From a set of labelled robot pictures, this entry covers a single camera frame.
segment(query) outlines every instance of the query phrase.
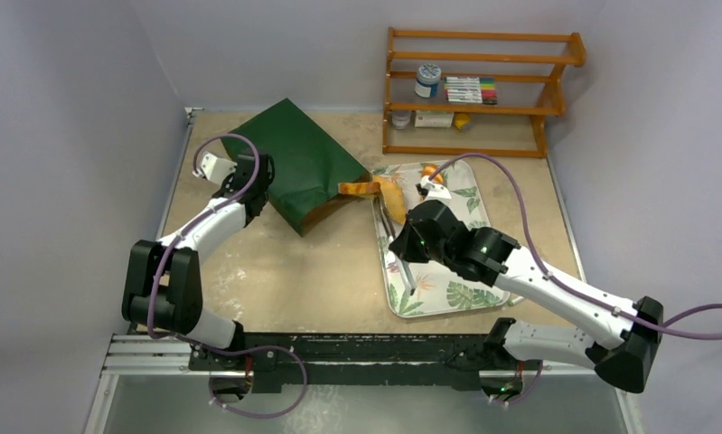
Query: cable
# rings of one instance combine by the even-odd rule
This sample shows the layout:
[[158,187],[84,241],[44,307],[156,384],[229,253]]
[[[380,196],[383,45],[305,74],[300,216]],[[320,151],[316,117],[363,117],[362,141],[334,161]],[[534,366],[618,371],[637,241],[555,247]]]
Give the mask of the cable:
[[542,273],[544,273],[549,280],[554,282],[558,287],[566,291],[567,293],[579,297],[585,301],[588,301],[589,303],[592,303],[593,305],[602,307],[605,310],[608,310],[610,312],[616,312],[618,315],[636,323],[641,326],[644,326],[646,328],[650,328],[651,330],[657,331],[659,333],[663,333],[665,335],[672,335],[677,337],[684,337],[686,339],[698,339],[702,341],[717,341],[722,340],[722,332],[719,333],[694,333],[694,332],[686,332],[682,330],[674,330],[669,328],[672,324],[680,321],[681,319],[691,316],[694,314],[697,314],[699,312],[704,312],[707,310],[716,310],[716,309],[722,309],[722,303],[713,303],[709,305],[702,305],[698,307],[693,307],[691,309],[688,309],[686,311],[680,312],[677,315],[673,316],[672,318],[666,320],[661,325],[655,325],[654,323],[651,323],[649,321],[646,321],[642,318],[639,318],[637,316],[634,316],[632,314],[628,314],[624,311],[621,311],[619,309],[616,309],[614,306],[609,305],[608,303],[605,303],[603,300],[590,297],[587,294],[582,294],[572,287],[569,287],[564,282],[562,282],[560,279],[556,278],[553,274],[549,272],[549,269],[544,264],[544,261],[541,260],[541,256],[539,255],[539,252],[536,250],[536,246],[533,243],[533,240],[530,237],[530,230],[529,230],[529,223],[528,223],[528,214],[526,213],[526,205],[525,202],[523,202],[523,196],[520,193],[520,188],[518,186],[517,181],[515,181],[515,178],[512,176],[509,170],[507,170],[507,167],[505,167],[502,163],[499,162],[496,158],[493,158],[492,156],[487,156],[485,154],[480,154],[477,152],[470,152],[466,154],[462,154],[460,156],[456,156],[437,168],[437,170],[430,175],[430,179],[433,179],[435,176],[440,174],[444,169],[446,169],[448,166],[452,165],[458,160],[461,160],[462,158],[466,158],[468,156],[477,156],[479,158],[483,158],[485,160],[488,160],[492,163],[494,163],[497,167],[499,167],[502,172],[507,176],[507,178],[510,180],[510,183],[512,184],[512,189],[515,190],[515,195],[518,197],[518,203],[520,204],[520,217],[522,218],[523,222],[523,234],[526,237],[526,242],[529,245],[530,254],[533,257],[534,262],[536,262],[536,265],[539,266],[539,270],[541,270]]
[[[203,143],[201,143],[201,146],[199,146],[198,149],[196,149],[195,154],[193,155],[193,170],[198,169],[198,154],[201,152],[201,150],[207,146],[209,143],[211,143],[214,140],[218,140],[221,138],[236,138],[238,140],[241,140],[242,142],[246,143],[249,148],[251,148],[251,152],[254,154],[254,170],[251,174],[251,177],[248,179],[248,181],[244,184],[243,187],[241,187],[240,190],[235,192],[227,201],[221,203],[216,209],[224,208],[228,205],[231,205],[238,201],[238,199],[243,196],[243,194],[251,188],[251,185],[254,184],[254,181],[257,179],[257,175],[259,173],[259,152],[257,151],[257,148],[254,146],[253,143],[251,143],[251,140],[245,138],[244,136],[241,136],[239,134],[222,134],[219,136],[215,136],[212,138],[206,139]],[[190,232],[194,227],[196,227],[200,222],[202,222],[204,219],[209,217],[215,213],[214,210],[209,209],[205,212],[200,213],[195,218],[193,218],[191,221],[189,221],[181,230],[180,233],[177,234],[170,242],[169,245],[166,246],[166,249],[164,250],[164,254],[161,256],[161,259],[158,262],[158,268],[155,271],[155,274],[153,275],[153,286],[150,289],[150,302],[148,303],[148,309],[147,309],[147,333],[150,337],[153,339],[159,339],[161,337],[165,337],[168,335],[172,335],[170,333],[166,334],[159,334],[156,333],[154,330],[155,325],[155,300],[158,296],[158,288],[160,286],[161,277],[164,275],[164,270],[166,269],[166,262],[169,260],[169,256],[172,254],[172,251],[174,250],[174,247],[181,241],[184,240],[185,236],[187,236],[188,232]],[[299,397],[294,401],[294,403],[285,409],[281,411],[277,411],[275,413],[253,413],[245,410],[239,410],[234,407],[228,406],[228,404],[220,401],[216,395],[214,395],[214,390],[211,387],[211,380],[209,383],[209,392],[212,396],[212,401],[214,401],[217,405],[222,407],[224,410],[229,410],[234,413],[240,414],[241,416],[246,416],[249,418],[254,419],[272,419],[277,418],[278,416],[283,416],[284,414],[288,413],[289,411],[296,408],[297,405],[302,401],[302,399],[305,397],[305,394],[307,393],[307,370],[305,369],[305,364],[302,362],[302,360],[297,357],[296,354],[292,353],[291,351],[287,350],[286,348],[282,346],[275,346],[275,345],[265,345],[265,346],[258,346],[256,348],[250,348],[248,350],[241,350],[241,351],[227,351],[221,348],[215,348],[213,346],[208,346],[206,344],[203,344],[201,342],[194,341],[192,339],[189,339],[182,335],[174,334],[175,337],[178,339],[187,342],[189,344],[194,345],[200,345],[202,348],[211,351],[213,353],[224,355],[228,357],[238,357],[245,354],[252,354],[257,353],[260,351],[280,351],[283,353],[288,354],[291,358],[293,358],[296,363],[299,365],[299,369],[302,371],[302,391],[299,394]]]
[[528,395],[533,391],[533,389],[536,387],[536,384],[539,382],[539,378],[541,378],[541,371],[544,369],[544,363],[539,361],[539,369],[536,371],[536,375],[534,375],[533,380],[530,382],[529,387],[523,388],[523,392],[518,395],[517,398],[515,398],[512,401],[507,401],[507,403],[511,405],[515,405],[526,398],[528,398]]
[[211,401],[224,410],[231,411],[233,413],[239,414],[241,416],[246,416],[247,418],[252,419],[273,419],[277,418],[278,416],[283,416],[287,414],[289,411],[296,408],[297,405],[299,405],[300,402],[302,402],[302,399],[305,397],[305,394],[307,393],[307,370],[305,369],[305,364],[302,362],[302,360],[299,359],[299,357],[296,356],[296,354],[292,353],[291,351],[287,350],[283,346],[275,346],[275,345],[265,345],[265,346],[258,346],[257,348],[253,348],[250,350],[242,350],[242,351],[224,351],[219,350],[219,348],[212,349],[208,345],[202,345],[203,348],[206,348],[207,350],[214,351],[216,354],[225,355],[228,357],[236,357],[239,355],[244,354],[251,354],[255,351],[280,351],[282,353],[286,353],[289,355],[289,357],[293,358],[296,363],[299,365],[300,371],[302,371],[302,390],[299,392],[299,397],[288,407],[281,411],[277,411],[275,413],[252,413],[250,411],[237,409],[235,407],[230,407],[230,405],[220,401],[220,399],[217,397],[216,394],[214,394],[214,389],[212,388],[212,380],[213,378],[209,379],[209,394],[211,396]]

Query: food item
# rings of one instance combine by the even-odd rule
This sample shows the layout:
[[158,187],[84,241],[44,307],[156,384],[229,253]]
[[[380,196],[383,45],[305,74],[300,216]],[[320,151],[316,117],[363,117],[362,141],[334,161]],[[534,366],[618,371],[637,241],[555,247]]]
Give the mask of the food item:
[[403,200],[403,189],[388,178],[374,175],[371,179],[380,183],[382,200],[389,211],[389,216],[392,217],[392,220],[404,224],[406,222],[406,202]]
[[[435,173],[436,170],[436,165],[426,165],[422,169],[422,176],[430,176],[431,174]],[[433,182],[443,185],[443,174],[437,174],[436,177],[433,179]]]
[[403,200],[403,189],[388,178],[374,175],[371,183],[340,183],[339,193],[372,199],[374,194],[381,193],[382,200],[392,220],[403,224],[406,222],[406,202]]
[[380,183],[339,183],[339,194],[363,196],[381,193]]

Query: leaf-patterned tray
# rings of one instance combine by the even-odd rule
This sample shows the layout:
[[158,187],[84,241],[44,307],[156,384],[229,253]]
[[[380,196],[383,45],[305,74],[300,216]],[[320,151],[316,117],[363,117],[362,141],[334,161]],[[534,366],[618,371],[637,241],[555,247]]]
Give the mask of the leaf-patterned tray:
[[[413,163],[409,165],[389,165],[372,171],[374,175],[384,176],[403,188],[406,208],[419,204],[416,185],[422,178],[425,165],[441,165],[445,161]],[[488,226],[488,214],[481,206],[483,200],[478,191],[473,169],[464,161],[448,167],[443,172],[445,186],[451,191],[449,208],[456,217],[470,228]],[[380,245],[380,258],[389,308],[395,315],[405,318],[416,316],[440,315],[463,310],[497,307],[507,302],[510,293],[497,287],[490,288],[477,282],[469,282],[456,276],[446,267],[430,262],[428,264],[409,264],[411,274],[417,281],[414,295],[404,290],[398,264],[388,251],[389,241],[385,236],[381,216],[374,211],[377,238]],[[401,226],[395,223],[396,232]]]

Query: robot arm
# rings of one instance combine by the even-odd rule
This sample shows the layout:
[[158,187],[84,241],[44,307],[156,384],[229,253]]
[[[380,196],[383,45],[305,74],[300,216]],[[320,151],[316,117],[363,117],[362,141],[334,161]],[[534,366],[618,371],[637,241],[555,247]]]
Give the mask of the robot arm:
[[[494,228],[468,230],[442,202],[442,186],[420,185],[420,192],[437,188],[437,200],[427,200],[408,212],[390,251],[408,262],[439,262],[461,278],[496,285],[524,296],[562,316],[577,328],[531,325],[501,318],[492,336],[511,357],[551,360],[595,369],[612,385],[642,392],[661,335],[612,312],[592,305],[549,280],[531,252]],[[549,272],[579,293],[602,297],[624,312],[661,323],[663,307],[645,297],[637,303],[608,294],[546,264]]]
[[[273,160],[259,154],[261,167],[254,184],[237,203],[222,206],[249,180],[253,156],[240,155],[237,163],[206,153],[202,159],[203,176],[220,185],[206,207],[177,231],[158,241],[138,241],[132,247],[121,315],[127,320],[147,324],[147,312],[153,277],[160,258],[173,240],[164,267],[167,283],[160,285],[155,303],[155,326],[185,335],[204,344],[238,350],[244,345],[243,325],[219,316],[203,306],[201,265],[232,234],[259,216],[267,203],[267,188],[275,175]],[[183,230],[190,227],[184,236]]]

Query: shelf rack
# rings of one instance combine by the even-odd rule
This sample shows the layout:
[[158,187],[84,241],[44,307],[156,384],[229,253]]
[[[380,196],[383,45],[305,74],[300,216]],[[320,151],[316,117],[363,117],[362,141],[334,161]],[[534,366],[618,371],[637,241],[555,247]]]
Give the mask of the shelf rack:
[[[556,42],[564,43],[566,49],[558,56],[527,55],[527,54],[493,54],[472,52],[397,52],[396,38],[419,39],[454,39],[481,41],[515,41],[515,42]],[[395,60],[419,61],[483,61],[507,63],[551,64],[549,75],[507,75],[474,72],[444,71],[446,77],[491,77],[497,82],[542,83],[544,86],[534,106],[489,106],[483,104],[427,103],[402,102],[390,98],[390,87],[393,79],[415,79],[415,71],[393,71]],[[428,30],[388,29],[387,73],[385,81],[385,105],[382,125],[382,152],[407,154],[439,154],[457,155],[463,152],[484,152],[492,156],[523,156],[543,158],[547,156],[547,138],[544,133],[544,122],[547,116],[562,116],[566,112],[560,79],[568,65],[581,67],[586,61],[586,51],[578,33],[572,34],[535,34],[535,33],[477,33],[477,32],[442,32]],[[389,143],[389,113],[394,110],[437,110],[459,113],[481,113],[489,115],[522,115],[529,116],[536,150],[515,149],[472,149],[459,147],[432,146],[392,146]]]

